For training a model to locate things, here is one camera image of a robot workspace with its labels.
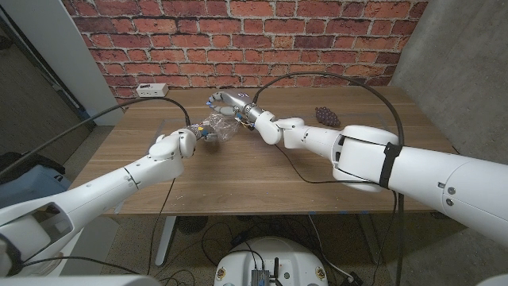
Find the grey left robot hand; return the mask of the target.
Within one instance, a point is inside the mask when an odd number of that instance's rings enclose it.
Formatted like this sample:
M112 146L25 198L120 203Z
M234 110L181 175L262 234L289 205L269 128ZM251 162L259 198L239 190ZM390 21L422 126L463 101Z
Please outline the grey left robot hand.
M205 142L216 142L219 139L218 133L208 124L193 124L188 129L194 133L198 140L203 139Z

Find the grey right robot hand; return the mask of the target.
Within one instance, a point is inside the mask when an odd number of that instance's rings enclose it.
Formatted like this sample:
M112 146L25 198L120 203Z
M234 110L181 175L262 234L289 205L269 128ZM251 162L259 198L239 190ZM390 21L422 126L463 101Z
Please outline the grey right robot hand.
M264 112L246 93L237 90L220 90L213 93L206 105L225 116L234 116L250 129L256 119Z

